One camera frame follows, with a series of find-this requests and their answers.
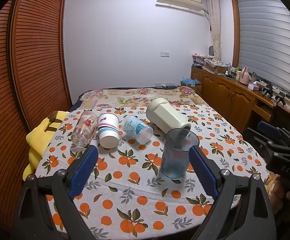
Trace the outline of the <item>clear cup with blue label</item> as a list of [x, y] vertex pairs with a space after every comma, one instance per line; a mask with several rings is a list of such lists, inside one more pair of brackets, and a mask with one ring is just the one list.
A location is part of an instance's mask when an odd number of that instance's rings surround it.
[[139, 144], [147, 144], [153, 134], [154, 130], [143, 121], [139, 120], [135, 116], [129, 116], [123, 122], [123, 131], [128, 137], [135, 139]]

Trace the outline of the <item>white striped paper cup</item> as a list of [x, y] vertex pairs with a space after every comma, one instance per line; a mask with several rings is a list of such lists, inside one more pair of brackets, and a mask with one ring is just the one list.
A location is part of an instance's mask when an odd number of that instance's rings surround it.
[[119, 118], [113, 113], [103, 113], [98, 117], [99, 143], [103, 148], [116, 148], [119, 144]]

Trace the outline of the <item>clear glass with red print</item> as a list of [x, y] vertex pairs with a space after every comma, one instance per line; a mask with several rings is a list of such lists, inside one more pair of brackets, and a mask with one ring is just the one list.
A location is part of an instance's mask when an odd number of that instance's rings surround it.
[[95, 135], [97, 129], [97, 114], [84, 111], [72, 133], [72, 143], [76, 147], [86, 147]]

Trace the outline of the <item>white wall switch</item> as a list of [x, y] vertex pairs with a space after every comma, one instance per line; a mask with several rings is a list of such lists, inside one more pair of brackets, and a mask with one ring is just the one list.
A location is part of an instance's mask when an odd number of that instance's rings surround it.
[[170, 54], [168, 52], [161, 52], [160, 57], [170, 57]]

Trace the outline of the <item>orange fruit print tablecloth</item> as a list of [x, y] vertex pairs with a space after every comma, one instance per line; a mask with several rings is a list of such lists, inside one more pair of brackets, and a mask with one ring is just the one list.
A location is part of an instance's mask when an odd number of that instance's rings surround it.
[[[214, 109], [175, 106], [198, 136], [202, 152], [221, 168], [249, 177], [269, 177], [265, 161], [242, 135]], [[119, 133], [116, 148], [99, 147], [99, 158], [82, 193], [74, 199], [79, 214], [96, 239], [146, 239], [175, 235], [202, 223], [212, 197], [192, 167], [179, 179], [160, 172], [165, 135], [154, 129], [141, 145]]]

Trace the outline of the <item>grey window blind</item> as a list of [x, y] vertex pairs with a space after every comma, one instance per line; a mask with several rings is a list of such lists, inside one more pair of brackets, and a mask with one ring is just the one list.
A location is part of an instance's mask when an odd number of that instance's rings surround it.
[[239, 66], [290, 93], [290, 11], [281, 0], [237, 0]]

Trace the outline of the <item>cream ceramic mug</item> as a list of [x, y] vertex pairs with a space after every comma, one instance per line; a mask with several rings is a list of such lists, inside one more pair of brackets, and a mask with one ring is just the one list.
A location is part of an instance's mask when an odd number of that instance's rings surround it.
[[148, 105], [146, 117], [166, 134], [172, 129], [191, 129], [189, 121], [164, 98], [157, 98]]

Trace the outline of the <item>brown louvered wardrobe door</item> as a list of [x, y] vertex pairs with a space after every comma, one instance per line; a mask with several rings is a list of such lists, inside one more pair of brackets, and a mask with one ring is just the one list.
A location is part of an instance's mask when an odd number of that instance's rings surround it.
[[0, 229], [10, 230], [26, 135], [47, 115], [71, 105], [63, 52], [65, 0], [0, 3]]

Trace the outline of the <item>wooden sideboard cabinet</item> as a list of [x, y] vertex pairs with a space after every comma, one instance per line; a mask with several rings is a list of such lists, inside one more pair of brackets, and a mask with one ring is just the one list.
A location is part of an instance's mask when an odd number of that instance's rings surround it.
[[235, 79], [192, 67], [191, 78], [201, 82], [200, 96], [238, 131], [255, 128], [260, 121], [290, 132], [290, 105], [275, 105], [261, 92], [248, 89]]

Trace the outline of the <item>blue plastic bag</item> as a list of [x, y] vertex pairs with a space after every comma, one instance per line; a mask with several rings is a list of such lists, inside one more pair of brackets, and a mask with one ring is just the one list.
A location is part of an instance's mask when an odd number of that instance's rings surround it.
[[191, 79], [191, 78], [183, 78], [181, 80], [181, 85], [182, 86], [187, 86], [187, 87], [194, 87], [200, 84], [200, 81], [197, 79]]

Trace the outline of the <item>floral bed cover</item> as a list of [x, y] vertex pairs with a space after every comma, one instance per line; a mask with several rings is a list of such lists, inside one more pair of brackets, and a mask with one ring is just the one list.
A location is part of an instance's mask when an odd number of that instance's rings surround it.
[[173, 106], [207, 105], [195, 90], [186, 86], [166, 88], [119, 88], [99, 89], [84, 92], [70, 108], [108, 109], [125, 107], [147, 107], [158, 98], [167, 100]]

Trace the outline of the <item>blue translucent plastic cup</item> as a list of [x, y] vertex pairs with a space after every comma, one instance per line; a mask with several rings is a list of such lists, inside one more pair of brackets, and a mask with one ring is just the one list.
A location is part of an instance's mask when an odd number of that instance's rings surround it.
[[189, 149], [199, 146], [198, 136], [185, 128], [174, 128], [165, 136], [161, 173], [170, 179], [185, 175], [189, 166]]

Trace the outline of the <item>pink kettle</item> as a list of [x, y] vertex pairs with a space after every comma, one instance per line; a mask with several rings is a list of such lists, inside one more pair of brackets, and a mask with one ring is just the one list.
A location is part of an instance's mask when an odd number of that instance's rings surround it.
[[240, 73], [240, 78], [239, 78], [239, 82], [244, 84], [244, 85], [248, 85], [249, 84], [249, 79], [250, 79], [250, 75], [249, 75], [249, 68], [248, 67], [244, 67]]

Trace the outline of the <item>cream curtain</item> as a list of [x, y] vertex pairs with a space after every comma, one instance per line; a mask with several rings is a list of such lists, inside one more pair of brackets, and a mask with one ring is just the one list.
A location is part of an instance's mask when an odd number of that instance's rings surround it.
[[214, 57], [221, 60], [221, 15], [219, 0], [206, 0], [211, 26]]

